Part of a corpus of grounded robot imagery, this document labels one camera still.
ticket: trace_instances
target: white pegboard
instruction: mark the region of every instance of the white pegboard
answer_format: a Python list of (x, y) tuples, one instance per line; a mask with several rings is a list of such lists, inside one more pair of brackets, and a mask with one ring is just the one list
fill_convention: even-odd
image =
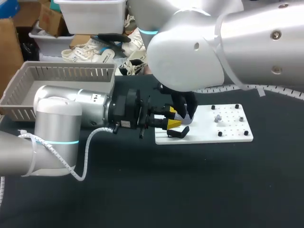
[[(211, 107), (211, 105), (198, 106), (193, 122), (189, 125), (190, 131), (184, 139), (169, 138), (166, 131), (155, 128), (156, 144), (238, 143), (253, 140), (242, 105), (239, 104), (238, 109), (235, 108), (235, 104), (215, 105), (215, 110), (212, 110)], [(222, 117), (218, 123), (214, 122), (217, 115)], [(182, 125), (172, 130), (182, 132), (186, 126)]]

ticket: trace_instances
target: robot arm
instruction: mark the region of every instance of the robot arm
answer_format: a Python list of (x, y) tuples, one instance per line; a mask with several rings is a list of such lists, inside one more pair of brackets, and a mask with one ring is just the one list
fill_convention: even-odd
[[(280, 2), (241, 11), (212, 7), (220, 1), (194, 1), (196, 9), (181, 2), (130, 0), (148, 47), (149, 67), (168, 88), (187, 92), (227, 83), (239, 87), (304, 83), (303, 3)], [(236, 6), (237, 1), (224, 2)], [(154, 6), (139, 10), (142, 4)], [(146, 22), (144, 15), (149, 14)]]

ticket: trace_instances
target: gray storage crate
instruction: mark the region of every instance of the gray storage crate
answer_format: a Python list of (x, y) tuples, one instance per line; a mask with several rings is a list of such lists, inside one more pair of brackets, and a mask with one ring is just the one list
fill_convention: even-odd
[(37, 90), (44, 85), (64, 86), (112, 94), (116, 64), (25, 62), (9, 82), (0, 109), (13, 121), (35, 121)]

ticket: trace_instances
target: bolt head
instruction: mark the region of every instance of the bolt head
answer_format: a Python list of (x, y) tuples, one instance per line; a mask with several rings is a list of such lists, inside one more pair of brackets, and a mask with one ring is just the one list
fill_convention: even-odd
[(273, 39), (273, 40), (278, 40), (281, 38), (281, 36), (282, 36), (282, 32), (279, 30), (273, 31), (270, 35), (271, 39)]
[(283, 9), (283, 8), (286, 8), (286, 7), (288, 7), (288, 4), (287, 4), (287, 3), (282, 4), (282, 5), (279, 6), (280, 9)]
[(271, 69), (272, 73), (274, 73), (275, 75), (279, 75), (282, 73), (282, 68), (279, 66), (273, 66)]

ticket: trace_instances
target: black mat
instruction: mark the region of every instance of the black mat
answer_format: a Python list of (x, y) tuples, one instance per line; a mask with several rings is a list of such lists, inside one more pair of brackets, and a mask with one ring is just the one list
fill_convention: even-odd
[[(116, 81), (170, 102), (152, 76)], [(304, 102), (266, 92), (197, 95), (199, 104), (243, 105), (253, 142), (158, 146), (154, 131), (100, 133), (91, 142), (84, 182), (8, 177), (0, 228), (286, 228), (304, 227)], [(5, 117), (0, 130), (33, 132)], [(78, 165), (90, 130), (81, 131)]]

